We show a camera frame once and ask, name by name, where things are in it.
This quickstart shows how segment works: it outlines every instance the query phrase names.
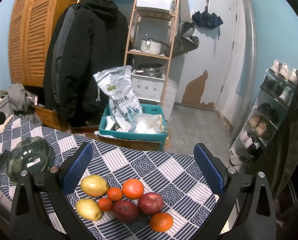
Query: apple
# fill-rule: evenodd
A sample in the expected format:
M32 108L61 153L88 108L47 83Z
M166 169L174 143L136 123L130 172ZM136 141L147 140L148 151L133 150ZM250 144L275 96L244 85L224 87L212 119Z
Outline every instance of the apple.
M143 194L138 200L140 212L144 215L159 213L163 207L163 198L157 193L149 192Z
M138 207L127 200L117 201L113 205L112 211L115 218L124 223L135 222L140 215Z

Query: tablecloth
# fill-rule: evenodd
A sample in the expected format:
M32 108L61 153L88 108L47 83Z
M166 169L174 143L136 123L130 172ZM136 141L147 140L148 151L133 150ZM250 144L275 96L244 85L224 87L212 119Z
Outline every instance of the tablecloth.
M131 150L81 135L41 127L16 116L13 116L0 132L0 155L5 149L12 150L20 141L35 136L44 138L50 146L49 166L60 166L83 142L91 143L93 158L83 177L98 174L104 177L111 187L120 188L129 178L140 179L145 186L145 192L157 192L163 196L165 205L162 211L173 216L172 228L164 233L152 231L149 227L150 217L144 215L131 224L119 222L111 212L105 212L99 221L80 217L96 239L188 240L202 225L216 203L215 195L210 191L191 155ZM12 200L15 188L16 184L9 180L4 168L0 173L1 191ZM86 197L88 196L79 184L67 199L75 210L76 202ZM42 198L54 227L65 232L47 194L43 193Z

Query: gray floor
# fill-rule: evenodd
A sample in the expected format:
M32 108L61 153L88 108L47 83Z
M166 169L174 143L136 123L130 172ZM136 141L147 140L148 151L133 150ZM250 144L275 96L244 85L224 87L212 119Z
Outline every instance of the gray floor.
M202 142L226 167L230 166L229 130L215 112L174 105L167 125L171 146L165 151L191 155L194 146Z

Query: tangerine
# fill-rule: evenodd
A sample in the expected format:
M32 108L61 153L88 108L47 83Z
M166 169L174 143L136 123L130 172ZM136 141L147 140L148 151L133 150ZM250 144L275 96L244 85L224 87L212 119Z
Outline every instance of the tangerine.
M149 225L153 231L165 232L173 225L173 217L165 212L157 213L150 219Z
M122 200L122 191L118 187L111 187L107 191L108 198L112 201Z
M103 212L110 212L113 207L113 202L109 198L101 198L98 201L98 206Z
M128 179L122 185L123 194L130 199L140 198L145 191L145 187L142 182L138 179Z

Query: plastic storage bin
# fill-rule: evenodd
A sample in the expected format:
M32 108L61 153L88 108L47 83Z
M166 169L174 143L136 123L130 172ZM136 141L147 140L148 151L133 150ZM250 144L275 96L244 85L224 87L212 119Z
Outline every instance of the plastic storage bin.
M145 114L162 114L162 125L164 127L167 126L161 106L155 106L155 105L147 105L147 104L141 104L142 106L142 112ZM158 133L158 134L147 134L147 133L130 133L130 132L118 132L118 131L111 131L111 130L105 130L107 125L107 116L110 115L109 105L106 106L105 112L101 118L101 122L99 125L99 133L101 135L111 135L119 139L125 139L125 140L142 140L142 141L156 141L161 142L161 146L159 150L163 149L164 142L168 136L167 132L164 133Z
M174 0L137 0L136 9L170 14Z
M132 72L132 89L139 99L161 102L161 95L165 83L164 74L161 78L142 76Z

